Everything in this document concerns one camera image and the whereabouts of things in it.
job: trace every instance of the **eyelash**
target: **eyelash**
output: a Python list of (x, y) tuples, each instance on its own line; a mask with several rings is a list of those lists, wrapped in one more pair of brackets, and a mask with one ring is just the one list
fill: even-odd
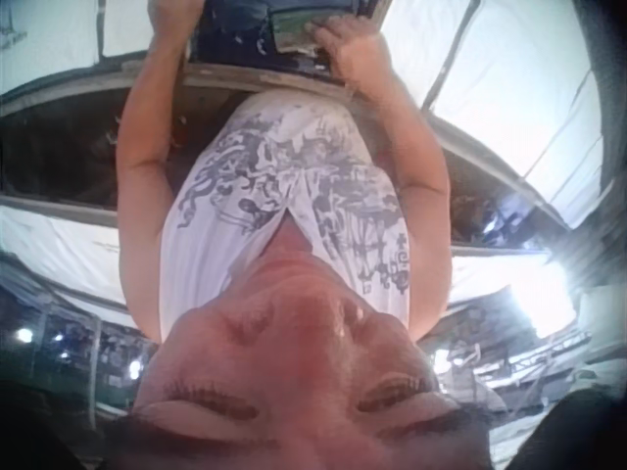
[(426, 392), (429, 392), (429, 389), (425, 380), (409, 378), (394, 380), (369, 392), (366, 399), (358, 403), (357, 410), (362, 413), (375, 413)]
[(259, 416), (259, 411), (253, 406), (214, 387), (191, 388), (181, 382), (174, 382), (168, 387), (168, 399), (200, 404), (216, 414), (238, 421), (251, 421)]

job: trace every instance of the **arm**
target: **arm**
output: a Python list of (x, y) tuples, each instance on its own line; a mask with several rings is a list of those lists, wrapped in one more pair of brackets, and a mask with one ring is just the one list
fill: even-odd
[(410, 232), (410, 334), (435, 326), (451, 286), (449, 175), (433, 131), (392, 71), (383, 37), (351, 16), (311, 25), (331, 56), (334, 73), (372, 103), (392, 142), (399, 196)]
[(173, 195), (165, 173), (173, 90), (202, 0), (151, 0), (155, 37), (124, 107), (116, 166), (121, 284), (137, 326), (161, 341), (161, 233)]

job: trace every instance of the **white shirt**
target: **white shirt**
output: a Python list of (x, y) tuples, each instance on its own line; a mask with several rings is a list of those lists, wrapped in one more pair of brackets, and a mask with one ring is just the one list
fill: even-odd
[(375, 310), (410, 315), (410, 241), (387, 174), (350, 113), (318, 96), (253, 96), (203, 152), (163, 231), (165, 339), (185, 312), (215, 299), (258, 258), (286, 211)]

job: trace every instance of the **eyebrow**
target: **eyebrow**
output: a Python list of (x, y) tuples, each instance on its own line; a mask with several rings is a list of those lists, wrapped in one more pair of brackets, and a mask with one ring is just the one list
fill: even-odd
[(213, 457), (250, 454), (278, 448), (273, 440), (222, 441), (180, 435), (152, 424), (141, 416), (128, 415), (106, 430), (110, 457), (123, 453), (170, 457)]
[(382, 441), (400, 441), (406, 438), (415, 438), (429, 435), (450, 435), (467, 429), (471, 426), (490, 423), (487, 409), (475, 404), (462, 404), (460, 408), (429, 421), (416, 421), (404, 426), (384, 429), (376, 434)]

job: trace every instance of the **hand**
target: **hand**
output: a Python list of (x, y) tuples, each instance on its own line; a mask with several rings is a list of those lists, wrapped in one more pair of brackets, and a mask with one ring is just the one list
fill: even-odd
[(331, 56), (333, 75), (370, 100), (382, 100), (400, 82), (385, 39), (369, 19), (331, 17), (322, 24), (309, 23), (306, 29)]
[(205, 0), (150, 0), (148, 14), (155, 40), (184, 47), (203, 14)]

